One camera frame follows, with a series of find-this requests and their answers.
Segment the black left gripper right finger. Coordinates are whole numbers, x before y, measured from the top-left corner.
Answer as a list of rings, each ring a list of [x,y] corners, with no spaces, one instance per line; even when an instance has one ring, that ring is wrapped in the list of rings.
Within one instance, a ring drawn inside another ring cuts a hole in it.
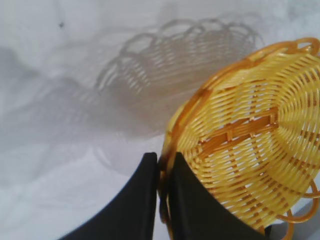
[[[168,186],[175,240],[264,240],[266,237],[224,208],[200,183],[183,155],[175,156]]]

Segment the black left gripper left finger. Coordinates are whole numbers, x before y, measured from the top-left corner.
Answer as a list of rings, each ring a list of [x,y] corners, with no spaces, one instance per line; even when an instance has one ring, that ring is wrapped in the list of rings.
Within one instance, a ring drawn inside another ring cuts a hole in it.
[[[151,240],[158,185],[157,154],[144,153],[121,191],[100,212],[62,240]]]

